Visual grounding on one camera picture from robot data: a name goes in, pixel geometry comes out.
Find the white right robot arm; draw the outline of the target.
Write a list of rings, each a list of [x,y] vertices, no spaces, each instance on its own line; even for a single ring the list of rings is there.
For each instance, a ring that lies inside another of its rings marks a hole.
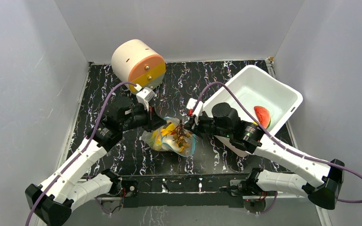
[[[244,121],[228,103],[217,103],[211,113],[203,103],[191,98],[187,103],[189,120],[185,128],[193,134],[213,135],[235,153],[253,154],[275,161],[290,173],[253,169],[239,191],[258,195],[277,191],[308,198],[313,204],[334,210],[344,181],[345,164],[325,161],[297,150],[278,140],[255,121]]]

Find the brown grape bunch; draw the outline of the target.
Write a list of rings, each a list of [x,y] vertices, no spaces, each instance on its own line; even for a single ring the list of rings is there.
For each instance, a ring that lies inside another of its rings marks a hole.
[[[179,148],[185,149],[190,147],[189,143],[192,135],[187,130],[185,130],[182,120],[179,121],[178,125],[174,128],[172,132],[173,141]]]

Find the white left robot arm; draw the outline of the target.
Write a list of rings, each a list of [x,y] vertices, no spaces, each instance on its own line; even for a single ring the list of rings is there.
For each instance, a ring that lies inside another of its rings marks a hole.
[[[76,208],[99,195],[119,195],[122,178],[109,169],[82,184],[78,181],[123,139],[125,131],[143,128],[151,132],[166,124],[147,102],[133,104],[128,97],[117,98],[103,110],[97,125],[72,156],[38,186],[30,184],[26,188],[29,207],[49,226],[63,225]]]

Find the white garlic head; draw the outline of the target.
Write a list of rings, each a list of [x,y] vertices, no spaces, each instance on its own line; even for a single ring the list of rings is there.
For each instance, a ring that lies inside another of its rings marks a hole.
[[[177,152],[179,150],[177,143],[172,138],[163,138],[161,142],[161,148],[165,151]]]

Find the clear blue zip bag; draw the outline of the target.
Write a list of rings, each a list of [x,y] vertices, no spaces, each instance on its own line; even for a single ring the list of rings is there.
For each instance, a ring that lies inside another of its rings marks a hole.
[[[196,136],[184,128],[181,119],[165,117],[165,120],[164,126],[152,132],[144,131],[140,139],[158,152],[174,152],[182,157],[192,156],[196,148]]]

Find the long yellow banana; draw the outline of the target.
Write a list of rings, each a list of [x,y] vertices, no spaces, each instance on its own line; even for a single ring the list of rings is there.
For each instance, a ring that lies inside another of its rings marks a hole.
[[[165,127],[163,127],[161,129],[161,137],[166,137],[166,136],[172,136],[174,135],[175,129],[176,129],[176,125],[172,122],[170,122],[169,124],[167,124]]]

